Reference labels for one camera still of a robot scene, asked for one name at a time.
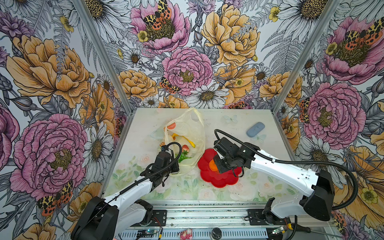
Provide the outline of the orange fake fruit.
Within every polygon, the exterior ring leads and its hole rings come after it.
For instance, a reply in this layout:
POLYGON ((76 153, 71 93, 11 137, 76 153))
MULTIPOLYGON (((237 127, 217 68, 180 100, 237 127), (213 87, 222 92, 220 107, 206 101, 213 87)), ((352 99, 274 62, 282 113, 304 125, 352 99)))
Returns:
POLYGON ((211 161, 209 162, 209 168, 210 168, 210 170, 211 170, 212 172, 218 172, 218 171, 219 171, 219 170, 218 170, 218 167, 216 166, 214 160, 211 160, 211 161))

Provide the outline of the red strawberry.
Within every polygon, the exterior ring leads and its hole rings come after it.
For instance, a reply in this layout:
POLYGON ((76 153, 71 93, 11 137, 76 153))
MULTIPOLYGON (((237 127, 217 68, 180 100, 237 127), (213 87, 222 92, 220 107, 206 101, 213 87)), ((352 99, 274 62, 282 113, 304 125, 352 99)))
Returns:
POLYGON ((187 145, 183 145, 182 150, 183 150, 183 152, 187 152, 187 153, 190 151, 190 149, 187 145))

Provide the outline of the cream plastic bag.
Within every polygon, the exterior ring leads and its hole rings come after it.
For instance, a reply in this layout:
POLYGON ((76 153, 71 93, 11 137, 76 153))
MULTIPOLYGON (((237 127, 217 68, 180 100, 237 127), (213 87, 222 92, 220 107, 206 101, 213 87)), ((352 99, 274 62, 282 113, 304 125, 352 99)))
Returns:
MULTIPOLYGON (((173 176, 181 176, 190 172, 197 165, 206 149, 205 125, 202 115, 195 108, 188 109, 182 115, 167 123, 164 127, 164 133, 165 144, 177 142, 181 146, 187 145, 190 149, 189 157, 191 159, 180 162, 180 170, 178 173, 173 173, 173 176), (173 140, 172 134, 177 134, 179 137, 173 140), (182 136, 194 142, 196 147, 193 148, 182 136)), ((177 146, 173 146, 172 149, 176 155, 183 152, 177 146)))

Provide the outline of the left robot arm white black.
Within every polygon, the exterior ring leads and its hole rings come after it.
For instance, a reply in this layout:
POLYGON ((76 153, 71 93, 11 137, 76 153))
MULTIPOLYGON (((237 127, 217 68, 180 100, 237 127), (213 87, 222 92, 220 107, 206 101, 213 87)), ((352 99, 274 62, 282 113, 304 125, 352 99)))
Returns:
POLYGON ((112 240, 127 227, 150 219, 151 205, 140 198, 163 184, 171 173, 179 171, 181 153, 162 150, 128 187, 104 199, 92 198, 74 230, 72 240, 112 240))

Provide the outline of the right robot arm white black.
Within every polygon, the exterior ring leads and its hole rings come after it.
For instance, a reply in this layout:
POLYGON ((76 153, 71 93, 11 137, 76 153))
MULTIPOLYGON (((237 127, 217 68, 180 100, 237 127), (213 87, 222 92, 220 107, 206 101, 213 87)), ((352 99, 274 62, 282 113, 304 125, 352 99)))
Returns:
POLYGON ((280 163, 277 158, 259 147, 244 143, 240 147, 227 138, 214 142, 217 154, 214 162, 219 173, 233 173, 235 169, 247 168, 274 177, 298 191, 291 200, 270 198, 259 218, 269 224, 289 216, 308 215, 317 220, 327 222, 335 196, 331 174, 321 170, 299 168, 291 161, 280 163))

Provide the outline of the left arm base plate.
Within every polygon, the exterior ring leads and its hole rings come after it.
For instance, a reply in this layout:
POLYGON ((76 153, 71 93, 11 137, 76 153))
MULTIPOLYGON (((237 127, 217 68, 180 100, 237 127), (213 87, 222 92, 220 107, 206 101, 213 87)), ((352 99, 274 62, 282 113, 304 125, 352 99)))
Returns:
POLYGON ((132 227, 165 227, 167 223, 167 210, 153 210, 152 216, 142 222, 132 225, 132 227))

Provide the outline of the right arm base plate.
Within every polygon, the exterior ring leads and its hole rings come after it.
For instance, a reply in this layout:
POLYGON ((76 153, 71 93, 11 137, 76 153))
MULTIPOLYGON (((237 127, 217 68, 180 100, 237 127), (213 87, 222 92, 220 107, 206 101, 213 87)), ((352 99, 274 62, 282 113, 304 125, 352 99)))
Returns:
POLYGON ((267 226, 267 225, 286 225, 291 222, 290 218, 280 219, 274 214, 265 214, 262 209, 248 209, 247 215, 244 217, 251 226, 267 226))

